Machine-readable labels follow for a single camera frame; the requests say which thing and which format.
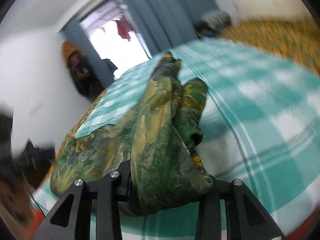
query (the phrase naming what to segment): gray curtain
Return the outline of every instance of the gray curtain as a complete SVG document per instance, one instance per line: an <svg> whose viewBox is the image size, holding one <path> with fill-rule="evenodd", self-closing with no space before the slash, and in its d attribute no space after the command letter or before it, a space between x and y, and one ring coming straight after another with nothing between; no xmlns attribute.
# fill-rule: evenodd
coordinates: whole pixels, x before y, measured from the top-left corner
<svg viewBox="0 0 320 240"><path fill-rule="evenodd" d="M152 55L197 39L193 24L214 0L124 0Z"/></svg>
<svg viewBox="0 0 320 240"><path fill-rule="evenodd" d="M106 62L101 60L99 54L80 27L79 20L76 18L71 19L61 31L69 42L76 45L87 55L89 64L103 87L106 88L110 86L115 81L113 74L106 65Z"/></svg>

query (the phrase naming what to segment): dark blue cloth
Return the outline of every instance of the dark blue cloth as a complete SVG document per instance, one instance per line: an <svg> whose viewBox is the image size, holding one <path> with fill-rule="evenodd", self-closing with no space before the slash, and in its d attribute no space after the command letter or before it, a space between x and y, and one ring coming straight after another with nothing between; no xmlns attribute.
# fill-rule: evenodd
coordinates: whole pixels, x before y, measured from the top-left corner
<svg viewBox="0 0 320 240"><path fill-rule="evenodd" d="M106 65L106 62L101 60L99 54L92 46L87 35L80 27L79 20L76 18L71 19L62 29L62 32L69 42L76 45L82 52L84 52L84 54L86 54L93 72L103 87L106 88L110 86L115 81L113 79L113 73Z"/></svg>
<svg viewBox="0 0 320 240"><path fill-rule="evenodd" d="M124 0L151 55L197 39L193 24L214 0Z"/></svg>

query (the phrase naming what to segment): teal checkered bed sheet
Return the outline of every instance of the teal checkered bed sheet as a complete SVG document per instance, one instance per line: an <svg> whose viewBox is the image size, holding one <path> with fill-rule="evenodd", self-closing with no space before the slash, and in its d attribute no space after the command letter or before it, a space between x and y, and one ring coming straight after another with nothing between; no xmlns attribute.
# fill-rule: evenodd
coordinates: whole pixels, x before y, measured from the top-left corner
<svg viewBox="0 0 320 240"><path fill-rule="evenodd" d="M242 179L282 231L294 231L320 203L320 80L293 62L231 41L205 39L170 51L182 59L182 83L199 77L209 87L200 122L204 139L197 147L206 170L220 180ZM112 84L75 136L115 123L134 106L160 58ZM48 182L35 197L46 210L56 201ZM124 239L191 240L197 209L190 203L154 216L124 217ZM94 224L93 215L92 239Z"/></svg>

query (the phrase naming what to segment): plaid fabric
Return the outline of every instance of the plaid fabric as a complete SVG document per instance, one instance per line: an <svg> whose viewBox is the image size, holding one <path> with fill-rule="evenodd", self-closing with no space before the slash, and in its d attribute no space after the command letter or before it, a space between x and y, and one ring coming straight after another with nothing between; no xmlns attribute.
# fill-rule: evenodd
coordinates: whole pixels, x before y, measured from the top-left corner
<svg viewBox="0 0 320 240"><path fill-rule="evenodd" d="M319 79L292 62L229 41L194 41L171 52L182 59L182 83L199 77L209 87L200 121L204 140L197 147L206 170L220 180L242 179L284 234L295 230L320 203ZM159 59L112 84L76 136L116 122L138 101ZM50 188L45 184L36 194L45 206ZM190 203L153 216L124 217L124 239L191 239L197 210Z"/></svg>

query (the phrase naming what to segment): metal screw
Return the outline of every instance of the metal screw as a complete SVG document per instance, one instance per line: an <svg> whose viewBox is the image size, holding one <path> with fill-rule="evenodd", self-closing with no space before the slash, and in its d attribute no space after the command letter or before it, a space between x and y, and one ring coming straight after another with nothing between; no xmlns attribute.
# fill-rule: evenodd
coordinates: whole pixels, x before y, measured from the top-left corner
<svg viewBox="0 0 320 240"><path fill-rule="evenodd" d="M116 177L118 177L119 175L120 175L120 173L119 173L118 171L113 171L113 172L110 173L110 176L111 176L112 178L116 178Z"/></svg>
<svg viewBox="0 0 320 240"><path fill-rule="evenodd" d="M236 184L237 186L241 186L243 184L243 181L240 179L235 179L233 183Z"/></svg>
<svg viewBox="0 0 320 240"><path fill-rule="evenodd" d="M76 179L75 181L75 185L76 186L81 186L83 184L83 180L82 179Z"/></svg>

